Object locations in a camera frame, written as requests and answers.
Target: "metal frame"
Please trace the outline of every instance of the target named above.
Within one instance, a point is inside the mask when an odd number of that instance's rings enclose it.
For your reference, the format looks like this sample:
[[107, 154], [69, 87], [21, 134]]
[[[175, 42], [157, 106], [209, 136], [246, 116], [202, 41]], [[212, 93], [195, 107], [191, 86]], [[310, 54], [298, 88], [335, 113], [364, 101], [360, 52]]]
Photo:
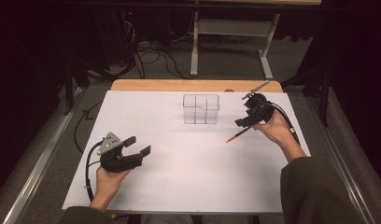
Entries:
[[[81, 88], [78, 88], [76, 93], [76, 101], [75, 107], [78, 106], [81, 97], [84, 95], [84, 91], [81, 91]], [[36, 190], [39, 187], [39, 184], [42, 181], [43, 176], [47, 172], [49, 168], [49, 164], [53, 159], [53, 156], [56, 152], [56, 146], [59, 142], [65, 128], [67, 127], [69, 121], [73, 116], [73, 111], [69, 111], [68, 115], [66, 115], [63, 119], [62, 124], [57, 130], [56, 134], [54, 134], [53, 138], [48, 143], [47, 147], [43, 150], [39, 160], [36, 162], [36, 165], [29, 175], [27, 181], [22, 187], [21, 192], [19, 193], [18, 198], [15, 203], [12, 205], [10, 211], [7, 213], [7, 217], [5, 218], [4, 224], [14, 224], [19, 223], [21, 221], [22, 216], [24, 215], [29, 203], [34, 197]]]
[[352, 7], [324, 7], [324, 6], [304, 6], [304, 5], [264, 5], [264, 4], [242, 4], [242, 3], [140, 3], [140, 2], [89, 2], [89, 1], [52, 1], [56, 7], [127, 7], [142, 10], [179, 10], [179, 11], [219, 11], [219, 12], [268, 12], [268, 13], [305, 13], [316, 15], [330, 13], [351, 13]]
[[210, 35], [251, 35], [265, 37], [263, 49], [258, 51], [263, 73], [266, 79], [273, 79], [272, 71], [266, 55], [272, 44], [273, 35], [277, 26], [279, 14], [275, 14], [272, 21], [232, 21], [199, 19], [199, 12], [194, 12], [193, 47], [190, 60], [190, 75], [197, 77], [199, 64], [198, 38], [199, 34]]
[[327, 140], [327, 143], [330, 147], [330, 153], [332, 156], [332, 159], [334, 161], [335, 167], [339, 173], [339, 175], [342, 177], [342, 179], [345, 182], [345, 185], [347, 187], [348, 196], [351, 199], [351, 202], [353, 203], [354, 207], [357, 209], [357, 211], [360, 213], [360, 216], [365, 221], [366, 224], [374, 224], [374, 218], [369, 211], [369, 208], [364, 201], [362, 194], [360, 192], [360, 189], [355, 182], [353, 176], [349, 172], [346, 163], [344, 159], [342, 158], [342, 155], [333, 141], [332, 134], [329, 130], [329, 128], [325, 127], [324, 124], [321, 122], [321, 119], [318, 117], [318, 106], [316, 102], [314, 101], [313, 97], [305, 96], [306, 103], [309, 105], [310, 109], [314, 112], [312, 113], [314, 118], [316, 119], [316, 122], [318, 123], [319, 128], [324, 134], [325, 139]]

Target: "person's right hand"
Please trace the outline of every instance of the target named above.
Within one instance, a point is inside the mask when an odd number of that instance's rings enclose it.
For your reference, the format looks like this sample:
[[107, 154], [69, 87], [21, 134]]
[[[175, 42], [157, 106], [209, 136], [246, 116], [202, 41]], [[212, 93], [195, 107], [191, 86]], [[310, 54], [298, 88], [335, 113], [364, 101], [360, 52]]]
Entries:
[[265, 124], [255, 124], [252, 126], [254, 130], [261, 131], [267, 138], [271, 141], [281, 144], [283, 141], [287, 141], [293, 138], [289, 131], [289, 125], [283, 116], [278, 112], [274, 111], [272, 118]]
[[284, 117], [274, 111], [272, 118], [265, 124], [255, 124], [252, 126], [255, 130], [261, 131], [267, 138], [278, 144], [288, 162], [298, 157], [305, 157], [306, 154], [301, 146], [296, 142], [292, 133], [289, 131], [289, 125]]

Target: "pen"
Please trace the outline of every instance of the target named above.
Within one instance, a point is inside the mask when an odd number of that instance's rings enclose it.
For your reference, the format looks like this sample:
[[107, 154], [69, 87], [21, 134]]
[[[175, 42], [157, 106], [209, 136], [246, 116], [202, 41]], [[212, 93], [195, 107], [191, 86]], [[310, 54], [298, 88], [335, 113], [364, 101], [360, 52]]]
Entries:
[[251, 97], [255, 92], [259, 91], [260, 89], [262, 89], [264, 86], [266, 86], [267, 84], [269, 84], [269, 80], [266, 80], [263, 84], [261, 84], [259, 87], [255, 88], [254, 90], [251, 90], [249, 93], [247, 93], [247, 95], [245, 95], [243, 98], [241, 98], [242, 100], [246, 99], [246, 98], [249, 98]]
[[234, 136], [228, 138], [228, 140], [226, 140], [226, 143], [232, 141], [234, 138], [236, 138], [236, 137], [240, 136], [241, 134], [245, 133], [245, 132], [248, 131], [250, 128], [251, 128], [251, 126], [245, 128], [245, 129], [244, 129], [243, 131], [241, 131], [240, 133], [237, 133], [237, 134], [235, 134]]

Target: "table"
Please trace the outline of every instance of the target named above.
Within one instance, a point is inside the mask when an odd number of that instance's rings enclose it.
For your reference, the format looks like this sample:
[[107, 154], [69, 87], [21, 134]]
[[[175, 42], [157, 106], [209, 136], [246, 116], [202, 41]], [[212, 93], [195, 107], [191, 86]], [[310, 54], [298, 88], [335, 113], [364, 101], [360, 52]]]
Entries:
[[[234, 124], [241, 116], [235, 111], [246, 115], [241, 97], [245, 91], [262, 83], [241, 80], [115, 81], [100, 109], [63, 209], [89, 204], [83, 188], [85, 157], [110, 130], [121, 140], [130, 134], [137, 137], [134, 148], [126, 148], [124, 154], [137, 153], [147, 145], [151, 145], [151, 153], [144, 158], [141, 167], [126, 177], [108, 211], [199, 215], [280, 213], [279, 175], [287, 161], [278, 146], [258, 132], [247, 132], [231, 143], [225, 142], [242, 130]], [[301, 145], [309, 154], [287, 94], [273, 92], [281, 91], [274, 81], [265, 88], [261, 90], [270, 91], [265, 96], [286, 110]], [[228, 89], [239, 92], [224, 92]], [[219, 122], [184, 124], [182, 112], [178, 111], [182, 109], [184, 92], [219, 94]], [[97, 155], [92, 155], [91, 161], [98, 159]], [[90, 174], [95, 169], [96, 166], [91, 167]], [[95, 188], [95, 179], [90, 178]]]
[[[207, 0], [206, 2], [232, 2], [253, 4], [279, 4], [279, 5], [320, 5], [321, 0]], [[266, 79], [273, 79], [272, 71], [267, 61], [267, 52], [272, 43], [275, 28], [280, 14], [274, 14], [271, 21], [233, 21], [217, 19], [200, 19], [199, 12], [194, 12], [193, 48], [190, 62], [190, 75], [197, 77], [199, 50], [199, 34], [211, 35], [250, 35], [265, 37], [263, 49], [259, 49], [259, 58]]]

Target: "hand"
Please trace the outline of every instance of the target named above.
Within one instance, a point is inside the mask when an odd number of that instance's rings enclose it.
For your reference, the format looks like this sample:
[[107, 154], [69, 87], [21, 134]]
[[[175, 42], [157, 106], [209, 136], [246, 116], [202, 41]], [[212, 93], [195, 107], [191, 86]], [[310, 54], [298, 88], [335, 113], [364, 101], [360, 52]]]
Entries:
[[257, 123], [252, 127], [254, 130], [261, 131], [267, 138], [278, 145], [285, 142], [286, 139], [293, 138], [286, 120], [276, 110], [273, 112], [272, 118], [266, 124]]
[[101, 212], [105, 212], [109, 203], [118, 192], [124, 177], [126, 177], [130, 171], [131, 170], [120, 173], [110, 173], [100, 166], [96, 171], [97, 190], [90, 207], [100, 210]]
[[252, 126], [255, 130], [261, 131], [272, 142], [278, 144], [288, 162], [298, 157], [305, 157], [306, 154], [301, 146], [296, 142], [292, 133], [289, 131], [289, 125], [283, 116], [274, 111], [272, 118], [265, 124], [255, 124]]

